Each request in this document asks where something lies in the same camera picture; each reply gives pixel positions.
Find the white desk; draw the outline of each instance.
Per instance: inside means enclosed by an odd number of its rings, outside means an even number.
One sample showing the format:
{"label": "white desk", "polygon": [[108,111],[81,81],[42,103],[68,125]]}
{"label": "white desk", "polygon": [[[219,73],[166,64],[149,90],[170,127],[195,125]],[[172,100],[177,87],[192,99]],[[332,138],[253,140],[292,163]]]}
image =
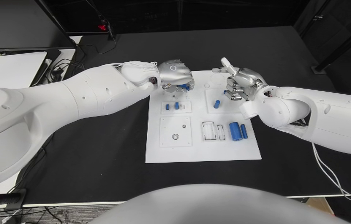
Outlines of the white desk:
{"label": "white desk", "polygon": [[[75,43],[78,43],[82,36],[72,36],[71,38]],[[75,49],[60,49],[60,55],[52,65],[55,65],[63,58],[71,60],[73,53]],[[0,56],[0,88],[20,89],[30,86],[45,56],[46,52]],[[17,175],[19,173],[16,173],[6,181],[0,182],[0,194],[4,194],[14,186]]]}

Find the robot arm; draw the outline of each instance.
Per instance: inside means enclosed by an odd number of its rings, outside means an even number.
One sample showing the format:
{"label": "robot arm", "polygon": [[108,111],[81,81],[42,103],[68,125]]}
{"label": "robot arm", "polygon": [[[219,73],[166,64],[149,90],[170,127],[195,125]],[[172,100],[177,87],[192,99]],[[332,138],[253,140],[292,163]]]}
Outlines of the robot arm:
{"label": "robot arm", "polygon": [[[225,58],[221,61],[224,68],[212,71],[231,74],[225,95],[231,100],[247,100],[240,106],[244,118],[258,115],[268,127],[351,154],[351,96],[268,86],[254,71],[234,68]],[[297,123],[309,114],[309,123]]]}
{"label": "robot arm", "polygon": [[0,89],[0,182],[26,166],[63,125],[115,113],[159,87],[192,89],[192,74],[185,64],[179,60],[166,63],[160,69],[156,63],[138,61],[104,65],[62,82]]}

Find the black tabletop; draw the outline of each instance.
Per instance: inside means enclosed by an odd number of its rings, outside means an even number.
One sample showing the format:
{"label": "black tabletop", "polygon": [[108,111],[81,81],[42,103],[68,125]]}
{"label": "black tabletop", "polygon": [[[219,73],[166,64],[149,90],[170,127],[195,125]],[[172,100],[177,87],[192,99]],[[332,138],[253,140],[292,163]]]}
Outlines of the black tabletop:
{"label": "black tabletop", "polygon": [[[107,36],[82,37],[105,51]],[[258,72],[270,85],[335,91],[326,75],[313,75],[316,61],[292,27],[266,27],[118,35],[117,48],[86,51],[85,67],[131,60],[180,59],[190,70],[219,67],[227,57],[235,67]],[[125,201],[180,184],[247,186],[283,196],[339,194],[323,175],[310,143],[268,128],[255,117],[253,128],[261,160],[144,163],[149,98],[112,115],[63,126],[46,156],[26,178],[24,204]],[[351,189],[351,155],[318,147],[319,156]]]}

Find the blue battery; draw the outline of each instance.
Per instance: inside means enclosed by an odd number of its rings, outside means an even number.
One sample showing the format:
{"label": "blue battery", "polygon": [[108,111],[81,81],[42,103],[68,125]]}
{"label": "blue battery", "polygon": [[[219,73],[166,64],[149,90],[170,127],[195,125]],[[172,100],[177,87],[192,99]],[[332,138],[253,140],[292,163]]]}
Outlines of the blue battery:
{"label": "blue battery", "polygon": [[216,100],[216,101],[215,101],[215,104],[214,104],[214,108],[218,108],[218,107],[219,107],[219,104],[221,104],[221,101]]}
{"label": "blue battery", "polygon": [[228,124],[228,128],[229,128],[229,132],[231,132],[232,141],[242,140],[240,124],[237,122],[232,122]]}
{"label": "blue battery", "polygon": [[245,129],[245,125],[241,124],[240,127],[241,127],[242,138],[247,139],[247,129]]}

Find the white cable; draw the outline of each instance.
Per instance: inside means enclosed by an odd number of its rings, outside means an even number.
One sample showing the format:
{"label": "white cable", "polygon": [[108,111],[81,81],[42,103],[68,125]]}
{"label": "white cable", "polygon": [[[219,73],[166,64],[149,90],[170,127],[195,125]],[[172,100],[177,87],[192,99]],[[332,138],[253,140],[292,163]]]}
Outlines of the white cable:
{"label": "white cable", "polygon": [[108,63],[108,64],[104,64],[101,66],[107,66],[107,65],[133,65],[136,67],[141,67],[141,68],[153,68],[157,66],[157,62],[150,62],[150,65],[141,65],[141,64],[137,64],[137,63],[133,63],[133,62],[125,62],[125,63]]}
{"label": "white cable", "polygon": [[[338,180],[338,177],[336,177],[333,171],[331,170],[331,168],[326,166],[326,164],[323,163],[323,161],[322,161],[320,158],[319,158],[318,151],[316,151],[316,147],[315,147],[315,144],[313,144],[313,143],[312,143],[312,148],[313,148],[313,153],[315,153],[316,163],[318,163],[319,168],[320,168],[322,171],[323,171],[323,174],[328,176],[328,178],[331,179],[332,183],[333,183],[335,186],[339,188],[339,191],[341,191],[344,197],[345,197],[348,200],[351,200],[351,198],[346,196],[346,195],[349,195],[349,193],[342,189],[341,184],[339,184],[339,180]],[[322,163],[322,165],[325,166],[325,168],[329,170],[329,172],[332,173],[336,182],[335,182],[333,179],[331,178],[329,174],[325,172],[320,163]]]}

